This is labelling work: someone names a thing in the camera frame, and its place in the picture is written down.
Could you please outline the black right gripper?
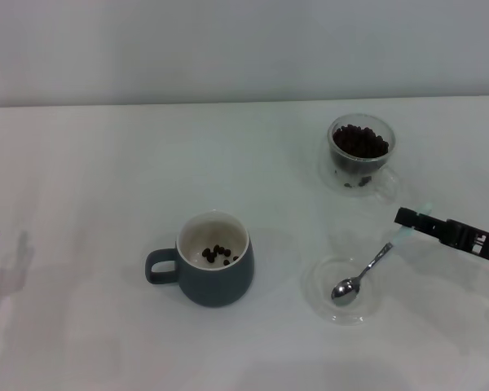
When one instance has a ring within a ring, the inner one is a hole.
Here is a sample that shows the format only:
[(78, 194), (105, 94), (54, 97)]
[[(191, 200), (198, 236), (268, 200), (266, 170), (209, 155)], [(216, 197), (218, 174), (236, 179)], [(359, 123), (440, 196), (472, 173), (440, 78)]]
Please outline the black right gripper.
[(489, 232), (455, 220), (447, 222), (401, 207), (394, 222), (401, 228), (393, 238), (397, 243), (413, 231), (434, 237), (445, 245), (489, 261)]

